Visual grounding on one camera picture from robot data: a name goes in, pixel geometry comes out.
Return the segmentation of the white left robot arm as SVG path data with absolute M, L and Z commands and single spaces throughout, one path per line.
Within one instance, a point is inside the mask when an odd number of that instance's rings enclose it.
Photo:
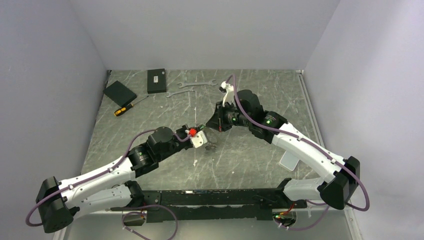
M 33 208 L 39 213 L 43 231 L 57 232 L 78 217 L 101 209 L 139 209 L 145 196 L 136 178 L 156 170 L 160 162 L 182 150 L 207 143 L 201 124 L 191 128 L 184 125 L 175 131 L 159 127 L 146 134 L 146 142 L 130 144 L 122 156 L 109 164 L 73 178 L 46 178 Z

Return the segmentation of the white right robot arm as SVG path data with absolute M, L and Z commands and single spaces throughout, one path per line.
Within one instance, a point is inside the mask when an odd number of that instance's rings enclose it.
M 343 210 L 359 186 L 360 162 L 353 156 L 344 158 L 331 153 L 300 133 L 286 118 L 264 110 L 251 90 L 240 90 L 239 100 L 219 101 L 206 126 L 218 132 L 233 126 L 246 127 L 258 139 L 285 150 L 312 168 L 318 178 L 286 179 L 282 190 L 275 194 L 276 203 L 289 207 L 298 200 L 323 201 L 330 207 Z

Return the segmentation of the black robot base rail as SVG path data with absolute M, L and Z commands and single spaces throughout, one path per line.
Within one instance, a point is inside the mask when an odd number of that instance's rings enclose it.
M 305 200 L 292 201 L 281 188 L 144 190 L 142 200 L 132 200 L 112 211 L 147 207 L 146 221 L 162 223 L 178 219 L 221 220 L 256 219 L 271 221 L 279 210 L 305 209 Z

